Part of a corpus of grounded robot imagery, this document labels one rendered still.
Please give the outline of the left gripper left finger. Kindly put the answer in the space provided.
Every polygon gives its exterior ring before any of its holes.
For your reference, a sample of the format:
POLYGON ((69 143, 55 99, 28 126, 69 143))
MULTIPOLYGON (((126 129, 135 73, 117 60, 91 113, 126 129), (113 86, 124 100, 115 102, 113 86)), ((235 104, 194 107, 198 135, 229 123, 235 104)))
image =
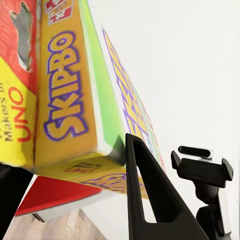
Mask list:
POLYGON ((34 174, 0 163, 0 240, 11 224, 34 174))

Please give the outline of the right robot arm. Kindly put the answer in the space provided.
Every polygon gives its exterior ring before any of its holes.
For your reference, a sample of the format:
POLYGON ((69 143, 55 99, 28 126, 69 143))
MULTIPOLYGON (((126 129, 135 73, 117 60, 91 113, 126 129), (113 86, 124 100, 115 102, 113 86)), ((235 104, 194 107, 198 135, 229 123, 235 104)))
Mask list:
POLYGON ((199 208, 196 220, 210 240, 231 240, 226 183, 233 180, 233 167, 224 157, 221 164, 212 164, 212 149, 181 145, 178 151, 183 155, 200 158, 181 159, 175 150, 171 152, 172 168, 179 178, 193 181, 197 198, 207 204, 199 208))

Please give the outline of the board game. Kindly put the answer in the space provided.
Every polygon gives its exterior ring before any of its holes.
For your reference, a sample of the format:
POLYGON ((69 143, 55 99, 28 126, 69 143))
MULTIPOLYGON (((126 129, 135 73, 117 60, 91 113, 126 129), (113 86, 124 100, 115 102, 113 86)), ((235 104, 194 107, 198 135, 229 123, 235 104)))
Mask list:
MULTIPOLYGON (((0 163, 127 195, 126 134, 166 172, 151 119, 92 0, 0 0, 0 163), (29 20, 26 70, 12 18, 29 20)), ((149 199, 139 167, 142 199, 149 199)))

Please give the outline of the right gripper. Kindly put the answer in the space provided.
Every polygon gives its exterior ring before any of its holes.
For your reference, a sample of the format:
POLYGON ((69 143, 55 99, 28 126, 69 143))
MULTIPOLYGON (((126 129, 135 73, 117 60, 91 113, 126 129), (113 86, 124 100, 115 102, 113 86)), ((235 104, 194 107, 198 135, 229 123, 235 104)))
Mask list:
POLYGON ((234 169, 224 157, 221 164, 215 165, 195 159, 181 159, 173 150, 171 163, 179 178, 193 181, 197 192, 212 193, 217 187, 224 189, 227 181, 231 182, 234 177, 234 169))

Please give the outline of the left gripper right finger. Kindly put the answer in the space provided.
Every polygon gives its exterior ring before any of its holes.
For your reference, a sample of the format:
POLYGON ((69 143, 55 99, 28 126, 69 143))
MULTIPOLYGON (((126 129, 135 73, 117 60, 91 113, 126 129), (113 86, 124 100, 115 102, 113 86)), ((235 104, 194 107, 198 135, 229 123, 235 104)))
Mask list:
POLYGON ((129 240, 210 240, 145 142, 125 134, 129 240), (156 223, 145 220, 139 168, 156 223))

